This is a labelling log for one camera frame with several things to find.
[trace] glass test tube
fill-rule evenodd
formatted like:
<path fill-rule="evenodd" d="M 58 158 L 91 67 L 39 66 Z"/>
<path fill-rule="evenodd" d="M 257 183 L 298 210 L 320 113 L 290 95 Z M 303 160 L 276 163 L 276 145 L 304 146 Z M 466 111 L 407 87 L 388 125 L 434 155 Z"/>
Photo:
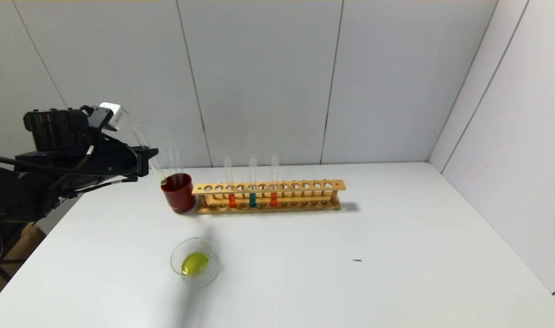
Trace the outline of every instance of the glass test tube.
<path fill-rule="evenodd" d="M 250 189 L 255 189 L 256 188 L 256 174 L 257 174 L 257 158 L 255 158 L 255 155 L 251 155 L 251 157 L 249 158 L 249 187 Z M 257 202 L 256 202 L 256 196 L 255 193 L 250 193 L 249 194 L 249 206 L 250 207 L 256 207 L 257 206 Z"/>
<path fill-rule="evenodd" d="M 140 144 L 140 146 L 150 148 L 148 139 L 146 139 L 146 135 L 144 134 L 144 131 L 142 131 L 142 127 L 140 125 L 134 126 L 134 128 L 132 128 L 132 131 L 134 132 L 134 136 L 136 137 L 136 140 L 138 140 L 138 143 Z M 160 182 L 160 184 L 165 185 L 166 176 L 164 174 L 164 171 L 160 167 L 160 164 L 156 159 L 156 157 L 154 156 L 150 158 L 148 160 L 148 164 L 150 165 L 150 168 L 154 172 L 156 179 Z"/>
<path fill-rule="evenodd" d="M 227 189 L 233 189 L 233 167 L 231 165 L 231 158 L 225 156 L 225 179 L 227 180 Z M 229 194 L 229 207 L 236 208 L 237 202 L 235 194 Z"/>
<path fill-rule="evenodd" d="M 182 169 L 182 162 L 180 160 L 180 149 L 171 147 L 168 149 L 168 154 L 172 183 L 175 188 L 181 188 L 184 170 Z"/>
<path fill-rule="evenodd" d="M 272 156 L 272 189 L 278 188 L 278 169 L 279 169 L 279 157 L 278 154 L 273 154 Z M 272 193 L 272 199 L 270 205 L 276 207 L 278 205 L 278 193 Z"/>

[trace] wooden test tube rack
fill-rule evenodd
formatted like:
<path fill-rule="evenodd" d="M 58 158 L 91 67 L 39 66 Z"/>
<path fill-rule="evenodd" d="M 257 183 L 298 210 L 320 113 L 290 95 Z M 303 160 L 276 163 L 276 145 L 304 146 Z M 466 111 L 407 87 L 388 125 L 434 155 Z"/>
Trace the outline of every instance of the wooden test tube rack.
<path fill-rule="evenodd" d="M 280 181 L 277 188 L 271 182 L 259 182 L 254 189 L 248 183 L 200 183 L 192 188 L 199 197 L 197 214 L 289 212 L 294 210 L 340 210 L 338 191 L 345 190 L 342 180 Z M 250 207 L 249 194 L 255 193 L 255 207 Z M 271 193 L 277 193 L 277 206 L 271 206 Z M 229 195 L 234 194 L 236 207 L 229 207 Z"/>

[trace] table surface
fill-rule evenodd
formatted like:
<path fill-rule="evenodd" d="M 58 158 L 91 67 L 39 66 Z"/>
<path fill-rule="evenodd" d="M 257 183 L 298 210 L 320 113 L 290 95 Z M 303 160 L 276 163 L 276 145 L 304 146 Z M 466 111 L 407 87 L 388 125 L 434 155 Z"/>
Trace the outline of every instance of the table surface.
<path fill-rule="evenodd" d="M 555 327 L 554 297 L 429 164 L 283 166 L 280 178 L 344 179 L 342 210 L 178 215 L 151 176 L 85 195 L 0 294 L 0 327 Z M 190 292 L 169 258 L 196 236 L 223 269 Z"/>

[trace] robotic arm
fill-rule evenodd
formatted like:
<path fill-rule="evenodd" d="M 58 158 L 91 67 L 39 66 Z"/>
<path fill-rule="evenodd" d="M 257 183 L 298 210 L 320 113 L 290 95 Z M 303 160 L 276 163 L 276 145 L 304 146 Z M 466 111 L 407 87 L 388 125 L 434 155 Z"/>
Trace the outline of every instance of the robotic arm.
<path fill-rule="evenodd" d="M 0 167 L 0 223 L 36 222 L 65 199 L 146 176 L 148 160 L 158 149 L 130 147 L 103 133 L 117 131 L 125 114 L 108 102 L 25 114 L 24 127 L 32 133 L 36 151 L 0 157 L 0 163 L 14 166 Z M 123 179 L 105 183 L 117 176 Z"/>

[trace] wall seam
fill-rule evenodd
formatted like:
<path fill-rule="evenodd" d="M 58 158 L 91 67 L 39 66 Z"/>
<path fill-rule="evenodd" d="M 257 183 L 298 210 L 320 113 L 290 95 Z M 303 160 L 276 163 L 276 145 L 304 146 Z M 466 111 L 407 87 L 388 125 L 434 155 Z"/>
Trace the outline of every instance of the wall seam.
<path fill-rule="evenodd" d="M 178 4 L 179 0 L 174 0 L 176 2 L 176 9 L 178 11 L 178 20 L 180 21 L 180 29 L 182 31 L 182 39 L 184 39 L 184 48 L 186 49 L 186 57 L 188 58 L 188 67 L 190 68 L 190 77 L 192 77 L 192 85 L 195 88 L 195 96 L 196 96 L 196 105 L 199 108 L 200 114 L 200 123 L 203 128 L 203 133 L 205 135 L 205 143 L 206 143 L 206 150 L 209 154 L 209 162 L 211 163 L 211 168 L 213 167 L 213 158 L 211 157 L 211 148 L 209 147 L 209 141 L 206 136 L 206 129 L 205 129 L 205 120 L 203 119 L 203 112 L 200 109 L 200 99 L 199 94 L 196 91 L 196 81 L 195 81 L 195 74 L 192 71 L 192 61 L 190 60 L 190 52 L 188 52 L 188 41 L 186 40 L 186 34 L 184 33 L 184 25 L 182 24 L 182 16 L 180 15 L 180 4 Z"/>
<path fill-rule="evenodd" d="M 442 168 L 442 170 L 440 171 L 441 174 L 443 174 L 444 170 L 446 170 L 446 168 L 448 167 L 448 164 L 450 163 L 450 160 L 452 159 L 452 156 L 454 156 L 454 153 L 455 153 L 456 149 L 458 149 L 459 143 L 461 142 L 463 136 L 465 135 L 466 131 L 468 130 L 468 127 L 470 126 L 470 123 L 474 119 L 474 116 L 476 115 L 476 112 L 478 111 L 478 108 L 480 108 L 480 105 L 482 104 L 482 100 L 484 100 L 484 96 L 486 96 L 486 93 L 488 92 L 488 89 L 490 89 L 490 85 L 492 84 L 492 81 L 494 80 L 494 77 L 496 76 L 496 73 L 498 72 L 498 69 L 500 68 L 500 64 L 502 64 L 502 61 L 504 60 L 504 57 L 506 56 L 506 53 L 509 50 L 509 46 L 513 42 L 514 36 L 517 34 L 517 29 L 519 28 L 519 25 L 521 24 L 521 21 L 523 20 L 523 16 L 525 15 L 525 11 L 527 10 L 527 7 L 529 6 L 529 2 L 531 2 L 531 0 L 527 0 L 527 3 L 525 4 L 525 6 L 523 8 L 523 12 L 521 12 L 521 16 L 519 17 L 519 21 L 517 21 L 517 25 L 514 27 L 514 31 L 513 31 L 512 35 L 510 36 L 509 42 L 507 43 L 506 48 L 504 49 L 504 51 L 502 53 L 500 61 L 498 61 L 498 65 L 496 65 L 496 69 L 494 70 L 494 73 L 492 73 L 492 76 L 490 77 L 490 81 L 486 85 L 486 89 L 484 89 L 484 92 L 482 93 L 482 97 L 480 97 L 480 100 L 479 100 L 478 104 L 476 105 L 476 108 L 474 109 L 474 112 L 472 113 L 472 116 L 470 116 L 470 119 L 469 119 L 468 123 L 466 124 L 466 127 L 463 129 L 463 132 L 460 135 L 460 137 L 458 139 L 458 142 L 456 143 L 454 149 L 452 149 L 450 157 L 448 157 L 448 160 L 446 161 L 446 164 L 444 164 L 444 168 Z"/>
<path fill-rule="evenodd" d="M 30 35 L 30 32 L 28 31 L 28 28 L 26 27 L 26 24 L 24 23 L 24 19 L 21 15 L 21 11 L 19 10 L 18 6 L 16 5 L 15 0 L 12 0 L 12 4 L 15 6 L 15 10 L 17 12 L 17 14 L 19 15 L 19 18 L 21 19 L 21 23 L 24 27 L 24 30 L 26 31 L 26 34 L 28 35 L 28 39 L 30 39 L 30 42 L 32 44 L 32 46 L 34 47 L 34 50 L 36 51 L 36 54 L 38 55 L 38 58 L 41 60 L 42 66 L 45 68 L 46 74 L 49 76 L 49 79 L 51 79 L 51 83 L 53 83 L 53 86 L 55 87 L 55 90 L 57 91 L 57 94 L 59 95 L 59 98 L 61 98 L 61 102 L 63 102 L 63 105 L 65 106 L 65 108 L 67 108 L 67 102 L 65 102 L 65 99 L 63 99 L 63 96 L 61 95 L 61 92 L 59 91 L 59 87 L 57 87 L 57 84 L 55 83 L 55 80 L 53 79 L 51 72 L 49 71 L 49 69 L 46 67 L 45 61 L 42 60 L 42 56 L 40 54 L 40 52 L 38 51 L 38 48 L 36 47 L 36 44 L 34 44 L 34 40 L 32 39 L 32 36 Z"/>
<path fill-rule="evenodd" d="M 464 79 L 462 81 L 462 85 L 460 86 L 460 88 L 458 90 L 458 95 L 456 95 L 456 98 L 454 99 L 454 103 L 452 104 L 452 107 L 450 108 L 450 112 L 449 112 L 448 116 L 446 117 L 446 120 L 444 121 L 444 125 L 442 125 L 442 128 L 440 129 L 439 136 L 436 139 L 436 143 L 434 143 L 434 145 L 433 145 L 432 152 L 429 153 L 429 157 L 427 158 L 428 163 L 429 163 L 429 160 L 432 158 L 432 154 L 433 154 L 433 151 L 436 149 L 437 143 L 440 141 L 440 138 L 442 137 L 442 132 L 444 132 L 444 129 L 446 128 L 446 125 L 448 124 L 448 121 L 450 120 L 450 117 L 452 116 L 452 112 L 454 112 L 454 107 L 456 106 L 456 102 L 458 102 L 459 95 L 462 93 L 463 86 L 465 85 L 466 80 L 468 79 L 468 75 L 470 74 L 470 71 L 472 70 L 472 66 L 474 65 L 474 61 L 476 60 L 476 56 L 478 55 L 478 51 L 480 51 L 480 47 L 482 46 L 482 42 L 484 41 L 484 37 L 486 36 L 486 32 L 488 31 L 488 28 L 490 28 L 490 24 L 492 24 L 492 17 L 494 17 L 494 13 L 496 12 L 496 7 L 498 6 L 499 2 L 500 2 L 500 0 L 497 0 L 496 3 L 494 4 L 494 8 L 492 9 L 492 14 L 490 14 L 490 19 L 488 20 L 488 24 L 486 25 L 486 29 L 484 29 L 484 33 L 482 34 L 482 38 L 480 39 L 480 43 L 478 44 L 478 48 L 476 48 L 476 52 L 474 54 L 474 57 L 472 58 L 472 61 L 470 62 L 470 66 L 468 67 L 468 72 L 466 72 L 466 76 L 464 77 Z"/>
<path fill-rule="evenodd" d="M 326 119 L 324 120 L 324 135 L 322 138 L 322 151 L 320 152 L 320 162 L 324 157 L 324 145 L 326 143 L 326 129 L 328 126 L 328 113 L 330 112 L 330 99 L 332 98 L 332 85 L 334 84 L 334 69 L 336 67 L 336 56 L 338 56 L 338 43 L 340 42 L 340 28 L 342 27 L 342 12 L 344 11 L 344 0 L 340 4 L 340 20 L 338 21 L 338 34 L 336 36 L 336 48 L 334 49 L 334 62 L 332 63 L 332 78 L 330 79 L 330 91 L 328 93 L 328 104 L 326 106 Z"/>

